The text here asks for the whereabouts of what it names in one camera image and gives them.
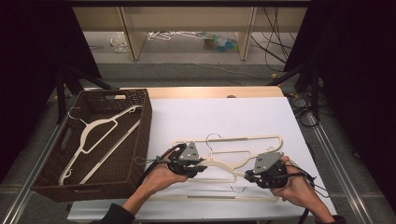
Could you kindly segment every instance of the white tabletop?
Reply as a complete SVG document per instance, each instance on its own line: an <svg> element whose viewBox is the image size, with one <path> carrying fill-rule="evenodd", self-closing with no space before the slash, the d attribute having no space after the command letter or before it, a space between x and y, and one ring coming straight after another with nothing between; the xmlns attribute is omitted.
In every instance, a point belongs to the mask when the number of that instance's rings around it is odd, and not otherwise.
<svg viewBox="0 0 396 224"><path fill-rule="evenodd" d="M315 183L323 187L305 140L297 121L291 111L287 98L212 98L212 99L152 99L152 123L148 146L148 158L162 155L178 139L205 139L216 133L221 137L257 136L280 134L283 146L279 151L291 157L312 176ZM216 150L255 150L264 152L275 146L276 139L261 141L241 141L229 144L212 144ZM201 156L207 156L210 149L205 144L197 145ZM252 169L247 163L243 169ZM196 177L219 176L222 171L206 170ZM261 189L255 184L238 178L233 184L235 190L246 187L241 193L232 191L229 184L224 183L194 183L175 184L158 192L157 200L147 201L136 215L137 221L226 221L226 220L259 220L298 217L304 209L291 203L282 202L250 202L240 201L239 197L269 198L269 189ZM165 200L158 197L200 196L201 200ZM336 214L330 198L319 196ZM89 221L102 218L111 203L122 204L125 200L98 200L74 202L68 219L74 221Z"/></svg>

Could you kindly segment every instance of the person's arm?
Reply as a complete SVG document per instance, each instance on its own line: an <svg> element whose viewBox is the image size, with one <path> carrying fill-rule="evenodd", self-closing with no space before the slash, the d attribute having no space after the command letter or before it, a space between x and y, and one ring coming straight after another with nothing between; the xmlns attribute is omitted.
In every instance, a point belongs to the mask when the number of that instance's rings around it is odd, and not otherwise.
<svg viewBox="0 0 396 224"><path fill-rule="evenodd" d="M299 173L299 170L292 166L289 157L282 157L281 161L285 163L288 174ZM284 188L271 189L271 192L281 197L284 202L289 201L308 209L317 223L345 223L345 220L341 220L343 218L339 216L336 217L337 222L335 222L335 217L302 176L289 177L288 184Z"/></svg>
<svg viewBox="0 0 396 224"><path fill-rule="evenodd" d="M147 176L143 184L137 188L134 194L122 205L111 204L106 215L100 221L92 222L100 224L130 224L134 215L142 207L143 203L157 191L166 189L177 182L185 182L187 177L175 175L166 164L157 165Z"/></svg>

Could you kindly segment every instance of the dark brown basket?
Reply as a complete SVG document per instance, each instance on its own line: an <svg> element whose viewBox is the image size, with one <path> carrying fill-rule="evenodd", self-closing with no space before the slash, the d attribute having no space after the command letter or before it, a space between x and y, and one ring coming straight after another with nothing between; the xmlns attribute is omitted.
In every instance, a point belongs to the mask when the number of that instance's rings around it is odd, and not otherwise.
<svg viewBox="0 0 396 224"><path fill-rule="evenodd" d="M118 126L89 154L80 153L72 166L72 174L64 185L59 178L77 151L81 133L86 123L98 119L109 119L132 105L143 105L134 113L127 113L117 119ZM136 157L146 158L149 148L149 130L152 108L146 89L122 91L82 91L70 111L73 118L67 118L51 146L49 155L38 174L31 190L55 202L74 202L99 199L120 199L131 196L144 165L135 162ZM120 144L86 184L79 184L93 166L124 136L138 121L139 126ZM85 149L93 146L114 125L101 124L88 134Z"/></svg>

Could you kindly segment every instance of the hanger hook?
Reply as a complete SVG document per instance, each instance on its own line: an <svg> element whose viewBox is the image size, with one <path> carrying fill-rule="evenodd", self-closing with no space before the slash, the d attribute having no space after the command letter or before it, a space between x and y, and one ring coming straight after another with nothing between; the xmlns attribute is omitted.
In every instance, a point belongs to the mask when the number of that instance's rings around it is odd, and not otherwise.
<svg viewBox="0 0 396 224"><path fill-rule="evenodd" d="M206 142L206 145L210 148L210 160L213 160L213 148L209 145L209 137L210 137L210 135L213 135L213 134L215 134L215 135L217 135L219 138L222 138L218 133L210 133L207 137L206 137L206 140L205 140L205 142Z"/></svg>
<svg viewBox="0 0 396 224"><path fill-rule="evenodd" d="M235 189L233 189L233 182L231 182L230 183L230 188L231 188L231 190L233 191L233 192L235 192L235 193L242 193L243 191L245 191L245 189L247 188L247 187L243 187L241 190L235 190Z"/></svg>
<svg viewBox="0 0 396 224"><path fill-rule="evenodd" d="M67 116L69 116L70 119L76 119L76 118L74 118L73 116L70 115L70 111L73 110L73 109L79 109L79 107L71 107L69 109L69 111L67 111ZM81 120L81 122L83 122L85 125L88 125L84 120L82 120L82 119L78 119L78 120Z"/></svg>

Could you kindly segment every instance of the black sleeve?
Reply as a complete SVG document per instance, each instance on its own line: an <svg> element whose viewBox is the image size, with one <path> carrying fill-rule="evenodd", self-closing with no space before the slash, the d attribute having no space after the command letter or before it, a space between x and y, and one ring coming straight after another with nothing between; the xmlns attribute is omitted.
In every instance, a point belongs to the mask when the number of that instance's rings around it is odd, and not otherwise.
<svg viewBox="0 0 396 224"><path fill-rule="evenodd" d="M131 224L133 221L134 215L126 211L123 207L112 203L102 220L93 221L91 224Z"/></svg>
<svg viewBox="0 0 396 224"><path fill-rule="evenodd" d="M321 223L321 222L316 222L316 224L347 224L347 221L344 217L342 216L333 216L334 217L334 222L330 222L330 223Z"/></svg>

